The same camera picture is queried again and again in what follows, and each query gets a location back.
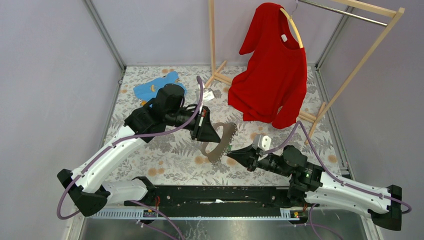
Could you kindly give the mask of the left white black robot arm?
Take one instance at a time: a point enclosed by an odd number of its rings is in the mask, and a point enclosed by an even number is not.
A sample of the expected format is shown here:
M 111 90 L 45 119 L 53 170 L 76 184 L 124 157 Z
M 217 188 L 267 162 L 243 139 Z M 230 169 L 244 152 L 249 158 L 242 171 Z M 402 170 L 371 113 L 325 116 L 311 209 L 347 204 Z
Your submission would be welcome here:
M 108 182 L 106 178 L 136 149 L 154 138 L 188 130 L 191 139 L 219 143 L 221 138 L 210 121 L 210 110 L 201 104 L 183 106 L 184 89 L 173 83 L 157 91 L 156 97 L 135 109 L 112 139 L 93 157 L 74 170 L 62 169 L 57 178 L 63 196 L 69 196 L 77 211 L 92 216 L 107 204 L 139 201 L 148 206 L 155 200 L 154 186 L 145 177 Z

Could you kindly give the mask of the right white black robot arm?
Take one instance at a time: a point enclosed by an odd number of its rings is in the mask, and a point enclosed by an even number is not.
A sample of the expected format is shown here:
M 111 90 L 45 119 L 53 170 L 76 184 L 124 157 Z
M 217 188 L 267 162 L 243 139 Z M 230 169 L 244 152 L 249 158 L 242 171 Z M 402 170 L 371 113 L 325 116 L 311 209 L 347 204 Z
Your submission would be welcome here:
M 376 187 L 357 182 L 325 170 L 308 161 L 306 155 L 292 145 L 281 155 L 270 153 L 263 157 L 259 150 L 248 146 L 227 154 L 253 172 L 259 168 L 289 177 L 287 201 L 293 206 L 326 205 L 344 209 L 372 220 L 384 229 L 402 228 L 402 188 L 396 185 Z

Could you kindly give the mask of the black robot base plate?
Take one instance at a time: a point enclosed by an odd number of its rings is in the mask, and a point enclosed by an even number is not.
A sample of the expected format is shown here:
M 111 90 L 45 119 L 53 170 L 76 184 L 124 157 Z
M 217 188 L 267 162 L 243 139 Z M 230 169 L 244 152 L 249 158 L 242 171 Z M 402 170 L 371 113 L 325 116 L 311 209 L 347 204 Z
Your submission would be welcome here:
M 147 193 L 140 200 L 127 200 L 125 206 L 144 205 L 176 218 L 272 218 L 282 210 L 305 211 L 304 200 L 292 200 L 288 188 L 276 186 L 154 185 L 140 177 Z

